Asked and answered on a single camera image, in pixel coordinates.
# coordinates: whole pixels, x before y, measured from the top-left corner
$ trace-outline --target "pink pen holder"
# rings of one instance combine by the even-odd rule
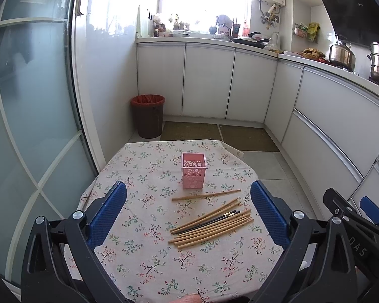
[[[183,168],[183,189],[202,189],[205,171],[208,168],[205,154],[182,153],[181,166]]]

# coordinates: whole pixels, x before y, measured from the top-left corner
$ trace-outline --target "human hand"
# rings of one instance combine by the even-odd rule
[[[198,294],[189,294],[170,303],[202,303],[202,298]]]

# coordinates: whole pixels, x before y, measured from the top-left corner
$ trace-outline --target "table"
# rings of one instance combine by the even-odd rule
[[[203,190],[182,189],[181,153],[206,154]],[[273,243],[250,199],[258,179],[238,157],[243,153],[215,140],[141,142],[124,145],[85,192],[79,208],[103,197],[116,180],[125,183],[126,203],[102,246],[94,251],[125,297],[166,303],[198,293],[204,302],[228,300],[261,287],[282,248]],[[240,193],[172,202],[172,197],[241,189]],[[238,195],[254,222],[201,245],[177,250],[169,230]],[[65,258],[80,278],[68,247]]]

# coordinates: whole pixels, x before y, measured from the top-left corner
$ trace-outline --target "floor mat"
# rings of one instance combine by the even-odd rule
[[[216,124],[166,122],[160,141],[222,140]]]
[[[262,128],[220,125],[220,130],[223,141],[238,150],[279,151],[268,133]]]

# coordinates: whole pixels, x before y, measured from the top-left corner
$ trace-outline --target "glass sliding door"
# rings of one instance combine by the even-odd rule
[[[72,89],[73,1],[0,8],[0,274],[15,284],[35,218],[67,218],[98,174]]]

